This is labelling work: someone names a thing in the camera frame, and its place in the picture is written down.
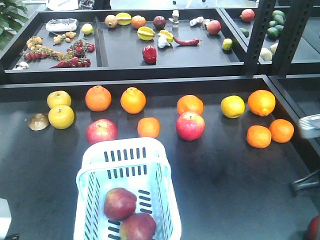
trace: display shelf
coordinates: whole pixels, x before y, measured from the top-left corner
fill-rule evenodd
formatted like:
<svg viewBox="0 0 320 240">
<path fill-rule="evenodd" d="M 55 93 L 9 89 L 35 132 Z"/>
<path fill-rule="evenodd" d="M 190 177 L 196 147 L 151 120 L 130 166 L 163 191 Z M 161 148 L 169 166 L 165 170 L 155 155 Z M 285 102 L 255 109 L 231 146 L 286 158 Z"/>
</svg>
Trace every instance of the display shelf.
<svg viewBox="0 0 320 240">
<path fill-rule="evenodd" d="M 86 91 L 97 84 L 112 95 L 103 112 L 92 112 L 85 103 Z M 132 86 L 147 98 L 139 114 L 128 114 L 120 105 L 122 92 Z M 266 117 L 254 115 L 247 105 L 248 96 L 260 89 L 276 97 L 275 110 Z M 75 123 L 64 130 L 30 130 L 28 120 L 49 111 L 47 96 L 56 90 L 71 95 Z M 175 127 L 177 101 L 186 94 L 204 102 L 205 132 L 191 142 L 182 140 Z M 278 118 L 289 120 L 297 130 L 296 112 L 265 75 L 3 84 L 0 95 L 0 196 L 11 209 L 9 234 L 73 238 L 76 174 L 90 146 L 86 129 L 102 118 L 117 125 L 119 139 L 138 137 L 141 118 L 159 119 L 157 139 L 171 165 L 182 240 L 301 240 L 310 219 L 319 214 L 320 206 L 310 196 L 294 197 L 290 188 L 292 181 L 310 173 L 312 161 L 320 162 L 319 151 L 308 140 L 296 131 L 290 142 L 272 141 L 264 149 L 246 142 L 250 126 L 268 127 Z M 236 119 L 224 117 L 220 110 L 221 100 L 230 95 L 246 103 L 245 113 Z"/>
<path fill-rule="evenodd" d="M 275 10 L 281 10 L 285 14 L 288 13 L 290 7 L 275 7 Z M 243 22 L 240 18 L 241 12 L 245 8 L 239 7 L 230 7 L 230 8 L 220 8 L 221 12 L 225 15 L 228 19 L 230 24 L 234 27 L 237 31 L 239 37 L 243 40 L 245 45 L 248 47 L 249 45 L 249 37 L 245 37 L 239 28 L 247 29 L 250 34 L 252 32 L 252 28 L 254 25 L 254 20 L 251 22 Z M 319 12 L 319 7 L 314 6 L 311 11 L 311 18 L 307 23 L 307 27 L 305 28 L 302 38 L 297 46 L 295 55 L 290 65 L 290 69 L 288 74 L 318 74 L 320 73 L 319 63 L 320 63 L 320 53 L 315 49 L 315 45 L 318 44 L 317 40 L 314 38 L 314 34 L 310 33 L 309 27 L 312 26 L 311 22 L 314 20 L 314 16 L 316 16 Z M 268 36 L 265 36 L 263 47 L 269 49 L 271 45 L 279 42 L 279 39 L 273 40 L 270 39 Z M 271 61 L 264 61 L 261 57 L 259 58 L 259 73 L 264 73 L 267 75 L 272 75 L 272 62 Z"/>
<path fill-rule="evenodd" d="M 173 10 L 89 10 L 89 11 L 61 11 L 36 12 L 13 38 L 10 44 L 0 53 L 6 79 L 4 84 L 45 83 L 45 82 L 81 82 L 95 79 L 134 80 L 160 78 L 190 78 L 209 76 L 234 76 L 242 73 L 245 57 L 245 45 L 238 41 L 238 35 L 230 26 L 218 8 L 181 9 L 179 10 L 179 25 L 175 29 L 167 20 L 165 29 L 172 32 L 177 38 L 188 40 L 199 38 L 202 41 L 196 46 L 180 46 L 173 42 L 171 46 L 157 49 L 156 65 L 146 65 L 143 61 L 142 49 L 147 45 L 157 46 L 158 36 L 151 41 L 141 40 L 137 30 L 131 24 L 118 25 L 109 29 L 104 24 L 107 15 L 116 15 L 120 12 L 131 16 L 141 15 L 147 20 L 146 25 L 153 28 L 155 16 L 172 17 Z M 222 30 L 217 35 L 208 34 L 200 25 L 191 27 L 189 21 L 199 16 L 205 19 L 216 19 L 221 22 Z M 46 31 L 45 23 L 51 19 L 75 18 L 79 20 L 76 30 L 77 36 L 72 40 L 86 38 L 86 41 L 96 45 L 94 53 L 88 53 L 92 65 L 87 68 L 60 68 L 49 69 L 57 61 L 42 59 L 29 63 L 30 68 L 24 71 L 12 70 L 14 66 L 24 60 L 20 54 L 27 49 L 27 40 L 34 35 L 43 38 L 43 45 L 65 53 L 69 43 L 53 46 L 52 33 Z M 81 27 L 84 23 L 91 23 L 94 32 L 84 36 Z M 230 38 L 234 42 L 233 50 L 223 52 L 222 42 Z"/>
</svg>

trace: white object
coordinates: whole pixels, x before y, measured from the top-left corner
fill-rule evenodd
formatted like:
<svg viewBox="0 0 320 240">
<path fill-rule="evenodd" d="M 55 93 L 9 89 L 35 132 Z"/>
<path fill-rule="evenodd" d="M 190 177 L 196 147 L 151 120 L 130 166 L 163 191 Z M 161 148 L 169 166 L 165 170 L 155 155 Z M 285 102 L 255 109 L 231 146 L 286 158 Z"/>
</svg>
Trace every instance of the white object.
<svg viewBox="0 0 320 240">
<path fill-rule="evenodd" d="M 11 213 L 8 201 L 0 198 L 0 240 L 6 238 L 11 223 Z"/>
<path fill-rule="evenodd" d="M 76 176 L 77 200 L 73 239 L 119 239 L 119 222 L 104 214 L 106 193 L 125 188 L 137 196 L 136 213 L 151 214 L 153 239 L 179 240 L 182 227 L 171 168 L 164 146 L 139 137 L 99 142 L 89 147 Z"/>
<path fill-rule="evenodd" d="M 70 11 L 79 8 L 78 0 L 46 0 L 45 6 L 52 11 Z"/>
<path fill-rule="evenodd" d="M 74 18 L 52 19 L 47 22 L 45 29 L 49 32 L 75 31 L 78 24 L 78 20 Z"/>
</svg>

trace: green fruit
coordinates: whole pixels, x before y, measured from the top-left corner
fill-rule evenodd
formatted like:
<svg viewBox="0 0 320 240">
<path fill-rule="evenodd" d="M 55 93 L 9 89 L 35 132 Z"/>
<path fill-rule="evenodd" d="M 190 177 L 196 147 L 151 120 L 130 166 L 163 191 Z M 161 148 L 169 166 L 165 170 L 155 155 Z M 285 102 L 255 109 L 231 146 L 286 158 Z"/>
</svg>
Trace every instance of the green fruit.
<svg viewBox="0 0 320 240">
<path fill-rule="evenodd" d="M 272 28 L 274 26 L 278 25 L 278 22 L 276 20 L 272 20 L 269 22 L 269 28 Z"/>
<path fill-rule="evenodd" d="M 249 33 L 249 31 L 248 31 L 247 29 L 242 28 L 242 27 L 240 27 L 239 29 L 241 30 L 241 32 L 243 33 L 243 35 L 244 35 L 246 38 L 249 37 L 250 33 Z"/>
<path fill-rule="evenodd" d="M 285 25 L 285 19 L 281 15 L 275 15 L 273 20 L 277 21 L 279 25 Z"/>
<path fill-rule="evenodd" d="M 279 31 L 278 29 L 276 29 L 275 27 L 269 27 L 267 30 L 266 30 L 266 35 L 272 39 L 272 40 L 276 40 L 279 36 Z"/>
<path fill-rule="evenodd" d="M 222 43 L 223 50 L 229 51 L 232 49 L 232 40 L 230 38 L 226 38 Z"/>
<path fill-rule="evenodd" d="M 285 13 L 284 13 L 283 11 L 280 11 L 280 10 L 274 10 L 274 11 L 272 12 L 272 17 L 274 18 L 275 15 L 280 15 L 280 16 L 282 16 L 283 18 L 285 17 Z"/>
<path fill-rule="evenodd" d="M 284 30 L 284 26 L 282 26 L 282 25 L 276 25 L 276 26 L 274 26 L 276 29 L 278 29 L 278 31 L 279 31 L 279 35 L 282 33 L 282 31 Z"/>
</svg>

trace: tangerine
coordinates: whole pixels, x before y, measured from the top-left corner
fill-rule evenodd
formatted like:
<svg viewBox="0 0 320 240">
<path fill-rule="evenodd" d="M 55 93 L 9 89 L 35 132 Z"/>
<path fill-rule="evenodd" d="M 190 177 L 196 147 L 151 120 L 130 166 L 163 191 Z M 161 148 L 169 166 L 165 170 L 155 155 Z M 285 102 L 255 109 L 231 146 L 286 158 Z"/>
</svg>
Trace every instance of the tangerine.
<svg viewBox="0 0 320 240">
<path fill-rule="evenodd" d="M 248 106 L 254 114 L 266 117 L 275 109 L 275 95 L 267 90 L 257 90 L 250 94 Z"/>
<path fill-rule="evenodd" d="M 202 115 L 205 108 L 202 100 L 195 95 L 184 95 L 178 100 L 176 107 L 179 115 L 184 112 L 195 112 Z"/>
<path fill-rule="evenodd" d="M 127 113 L 138 114 L 144 109 L 147 99 L 142 91 L 131 86 L 122 93 L 120 103 Z"/>
<path fill-rule="evenodd" d="M 283 144 L 290 141 L 294 135 L 295 128 L 291 122 L 285 119 L 276 119 L 270 124 L 269 130 L 272 140 Z"/>
<path fill-rule="evenodd" d="M 91 87 L 85 95 L 86 106 L 94 112 L 106 110 L 110 106 L 111 100 L 111 93 L 100 85 Z"/>
<path fill-rule="evenodd" d="M 254 148 L 264 149 L 271 143 L 271 132 L 265 126 L 253 125 L 247 131 L 246 141 Z"/>
<path fill-rule="evenodd" d="M 138 122 L 137 131 L 139 137 L 157 138 L 159 136 L 161 125 L 155 117 L 144 117 Z"/>
</svg>

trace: lemon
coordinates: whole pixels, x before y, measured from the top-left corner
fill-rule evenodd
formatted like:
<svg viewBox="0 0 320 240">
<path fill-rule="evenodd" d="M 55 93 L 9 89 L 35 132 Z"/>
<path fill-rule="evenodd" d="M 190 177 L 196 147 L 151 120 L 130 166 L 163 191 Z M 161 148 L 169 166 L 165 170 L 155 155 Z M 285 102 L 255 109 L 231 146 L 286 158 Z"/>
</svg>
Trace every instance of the lemon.
<svg viewBox="0 0 320 240">
<path fill-rule="evenodd" d="M 232 40 L 230 38 L 226 38 L 225 40 L 223 40 L 222 49 L 229 51 L 232 49 L 232 45 Z"/>
<path fill-rule="evenodd" d="M 56 129 L 66 129 L 75 121 L 75 113 L 67 105 L 58 105 L 49 111 L 48 118 L 50 124 Z"/>
<path fill-rule="evenodd" d="M 241 97 L 232 95 L 227 96 L 221 101 L 221 111 L 222 113 L 230 119 L 235 119 L 244 114 L 246 105 Z"/>
<path fill-rule="evenodd" d="M 83 32 L 84 35 L 89 35 L 94 30 L 94 27 L 90 23 L 86 23 L 82 26 L 81 32 Z"/>
</svg>

